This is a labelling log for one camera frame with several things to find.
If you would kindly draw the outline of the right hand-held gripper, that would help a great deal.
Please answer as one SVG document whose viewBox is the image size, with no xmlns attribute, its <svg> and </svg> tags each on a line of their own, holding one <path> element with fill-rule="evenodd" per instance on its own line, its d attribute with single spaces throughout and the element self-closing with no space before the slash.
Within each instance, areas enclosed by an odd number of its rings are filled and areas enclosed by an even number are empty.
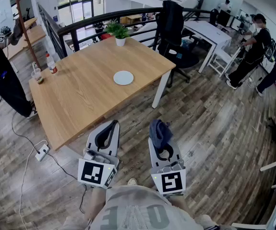
<svg viewBox="0 0 276 230">
<path fill-rule="evenodd" d="M 148 138 L 150 158 L 152 165 L 162 165 L 151 169 L 151 177 L 157 191 L 163 196 L 181 195 L 186 188 L 186 169 L 184 161 L 180 160 L 180 148 L 173 140 L 168 142 L 168 161 L 161 158 L 154 147 L 151 138 Z"/>
</svg>

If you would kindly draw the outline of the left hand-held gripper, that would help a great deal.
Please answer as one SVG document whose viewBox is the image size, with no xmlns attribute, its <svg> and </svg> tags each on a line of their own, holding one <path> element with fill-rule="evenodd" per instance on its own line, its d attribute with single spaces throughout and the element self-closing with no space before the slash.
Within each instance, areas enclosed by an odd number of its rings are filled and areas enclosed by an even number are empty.
<svg viewBox="0 0 276 230">
<path fill-rule="evenodd" d="M 117 120 L 107 121 L 89 134 L 87 149 L 83 158 L 79 159 L 77 175 L 79 182 L 102 189 L 109 188 L 120 164 L 120 160 L 116 157 L 119 137 L 120 124 Z"/>
</svg>

